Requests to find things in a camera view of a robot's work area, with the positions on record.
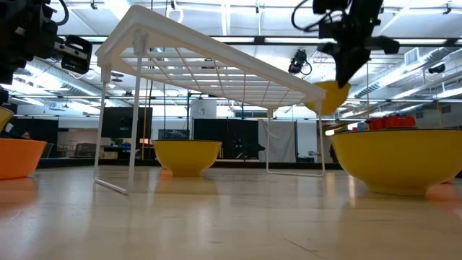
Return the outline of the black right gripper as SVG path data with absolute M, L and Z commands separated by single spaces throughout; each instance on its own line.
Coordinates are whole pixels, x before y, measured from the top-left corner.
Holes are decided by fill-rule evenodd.
M 357 21 L 345 16 L 335 22 L 321 22 L 319 38 L 328 40 L 320 43 L 318 51 L 334 54 L 336 64 L 336 82 L 339 88 L 344 85 L 370 59 L 371 51 L 384 51 L 396 54 L 400 43 L 384 35 L 372 36 L 375 26 L 380 25 L 378 18 Z

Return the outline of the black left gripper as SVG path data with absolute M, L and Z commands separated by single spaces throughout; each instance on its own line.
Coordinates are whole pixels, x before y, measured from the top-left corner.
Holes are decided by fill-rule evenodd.
M 40 28 L 22 28 L 13 22 L 1 23 L 1 83 L 10 85 L 13 74 L 35 58 L 57 58 L 61 66 L 78 74 L 90 69 L 92 44 L 76 35 L 57 36 L 55 22 L 43 22 Z

